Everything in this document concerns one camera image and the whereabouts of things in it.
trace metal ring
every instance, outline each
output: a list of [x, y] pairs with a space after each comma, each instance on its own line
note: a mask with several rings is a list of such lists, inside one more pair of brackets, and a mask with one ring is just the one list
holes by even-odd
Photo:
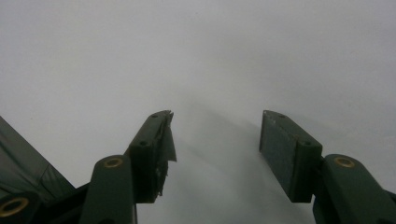
[[111, 158], [111, 159], [105, 161], [105, 167], [106, 168], [114, 168], [114, 167], [120, 166], [122, 163], [123, 163], [123, 161], [120, 158]]
[[[12, 207], [10, 209], [7, 209], [8, 206], [10, 206], [14, 203], [18, 203], [18, 205], [15, 207]], [[23, 210], [23, 208], [25, 208], [27, 206], [27, 204], [29, 204], [29, 200], [27, 198], [20, 197], [20, 198], [11, 199], [10, 201], [8, 201], [0, 206], [0, 217], [9, 217], [14, 214], [17, 214], [21, 210]]]
[[337, 163], [340, 166], [344, 166], [346, 168], [352, 168], [355, 166], [355, 162], [353, 162], [350, 159], [347, 159], [345, 157], [336, 157], [334, 159], [335, 163]]

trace white background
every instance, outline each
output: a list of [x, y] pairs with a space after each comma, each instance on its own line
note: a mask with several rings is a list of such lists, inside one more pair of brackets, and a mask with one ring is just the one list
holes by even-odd
[[2, 1], [0, 114], [75, 187], [172, 109], [139, 223], [315, 223], [259, 153], [262, 111], [396, 192], [395, 1]]

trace dark gray fabric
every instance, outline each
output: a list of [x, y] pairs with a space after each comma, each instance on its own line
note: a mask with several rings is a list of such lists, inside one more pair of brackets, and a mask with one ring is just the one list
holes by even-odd
[[33, 191], [51, 201], [75, 189], [0, 117], [0, 197]]

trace white surface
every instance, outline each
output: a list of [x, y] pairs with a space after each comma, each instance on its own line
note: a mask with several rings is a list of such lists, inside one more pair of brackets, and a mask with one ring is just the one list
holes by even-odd
[[76, 186], [146, 117], [175, 112], [178, 163], [140, 223], [314, 223], [258, 151], [294, 119], [396, 191], [394, 1], [0, 3], [0, 113]]

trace gray cloth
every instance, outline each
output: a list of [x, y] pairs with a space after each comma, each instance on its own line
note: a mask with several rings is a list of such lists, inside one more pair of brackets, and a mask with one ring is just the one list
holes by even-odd
[[44, 157], [0, 117], [0, 198], [32, 191], [44, 202], [75, 189]]

